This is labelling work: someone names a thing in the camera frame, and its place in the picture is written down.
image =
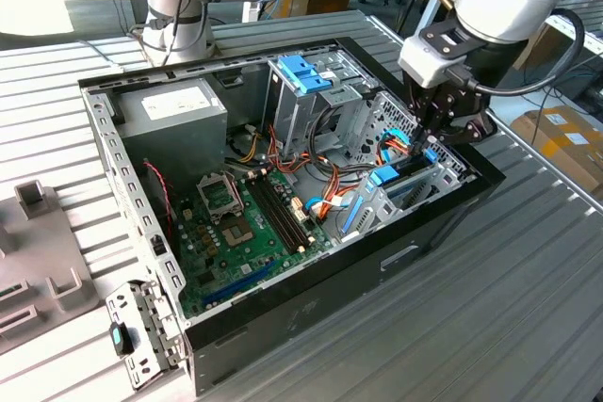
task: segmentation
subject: motherboard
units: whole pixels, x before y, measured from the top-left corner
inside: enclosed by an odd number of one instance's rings
[[[278,170],[257,179],[204,177],[178,204],[186,317],[208,310],[333,246]]]

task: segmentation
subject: ram slot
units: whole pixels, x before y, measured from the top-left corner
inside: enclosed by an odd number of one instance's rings
[[[305,233],[291,213],[282,205],[281,200],[268,181],[254,181],[248,185],[248,189],[267,217],[270,226],[281,237],[290,252],[296,252],[300,246],[309,245]]]
[[[276,210],[281,213],[287,226],[295,234],[297,240],[301,242],[301,245],[306,247],[309,246],[310,241],[308,240],[305,231],[302,229],[302,227],[300,227],[300,224],[293,217],[293,214],[291,214],[291,212],[289,212],[289,210],[283,205],[283,202],[276,193],[276,190],[274,190],[272,184],[267,179],[260,181],[259,184],[262,192],[266,195],[266,197],[268,197],[271,205],[274,204],[274,206],[276,206]]]

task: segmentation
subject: cardboard box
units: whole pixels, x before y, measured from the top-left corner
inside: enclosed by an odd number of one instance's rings
[[[538,111],[513,121],[511,128],[528,143],[534,135]],[[558,169],[603,200],[603,133],[568,106],[543,110],[534,148]]]

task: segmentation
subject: blue pcie slot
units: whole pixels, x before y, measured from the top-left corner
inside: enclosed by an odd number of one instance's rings
[[[240,292],[241,290],[243,290],[243,288],[249,286],[250,284],[253,284],[266,278],[269,270],[274,265],[276,265],[276,261],[272,261],[270,264],[264,265],[262,268],[258,268],[257,270],[241,278],[240,280],[231,282],[227,286],[224,286],[216,292],[209,294],[208,296],[203,298],[203,305],[208,305],[210,303],[213,303],[214,301],[220,301],[223,298],[231,297],[232,295],[236,294],[237,292]]]

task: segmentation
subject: chip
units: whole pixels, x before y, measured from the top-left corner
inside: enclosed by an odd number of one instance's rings
[[[204,284],[208,284],[209,282],[212,282],[213,280],[215,280],[215,278],[214,278],[214,274],[211,273],[211,270],[207,270],[206,272],[197,276],[197,281],[199,282],[199,284],[201,286],[203,286]]]
[[[220,223],[220,231],[230,247],[253,239],[253,231],[245,217],[228,217]]]

